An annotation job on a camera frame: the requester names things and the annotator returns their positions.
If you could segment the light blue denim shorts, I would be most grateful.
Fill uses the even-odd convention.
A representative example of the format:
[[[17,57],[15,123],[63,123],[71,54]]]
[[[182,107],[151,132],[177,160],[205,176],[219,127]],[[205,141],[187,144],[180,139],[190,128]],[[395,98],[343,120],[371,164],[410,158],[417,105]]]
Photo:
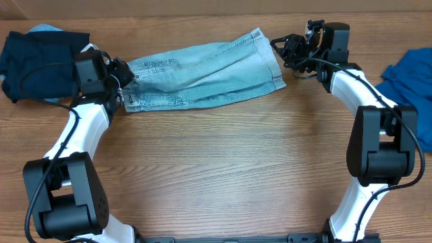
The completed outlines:
[[[285,87],[268,38],[259,28],[230,43],[195,45],[129,62],[128,113],[205,109],[268,95]]]

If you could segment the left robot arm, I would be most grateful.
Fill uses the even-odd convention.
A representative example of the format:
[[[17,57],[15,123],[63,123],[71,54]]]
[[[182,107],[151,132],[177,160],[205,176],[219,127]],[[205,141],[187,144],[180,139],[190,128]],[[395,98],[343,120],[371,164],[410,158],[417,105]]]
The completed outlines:
[[[131,225],[109,212],[107,195],[92,159],[99,140],[124,105],[122,90],[133,79],[128,64],[93,44],[71,62],[76,73],[74,98],[65,106],[68,122],[43,158],[29,161],[23,178],[29,206],[24,222],[43,239],[62,242],[137,242]]]

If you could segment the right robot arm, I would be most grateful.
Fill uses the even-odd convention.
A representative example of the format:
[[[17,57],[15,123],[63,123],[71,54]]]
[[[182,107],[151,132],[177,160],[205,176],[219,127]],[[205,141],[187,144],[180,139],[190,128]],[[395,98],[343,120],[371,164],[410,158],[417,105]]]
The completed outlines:
[[[421,161],[417,177],[400,183],[422,152],[416,139],[417,112],[386,98],[348,61],[349,37],[348,24],[309,20],[304,35],[270,42],[285,67],[316,78],[354,116],[346,152],[351,179],[339,207],[321,233],[288,234],[288,242],[380,242],[379,234],[365,232],[375,209],[388,192],[413,186],[425,171]]]

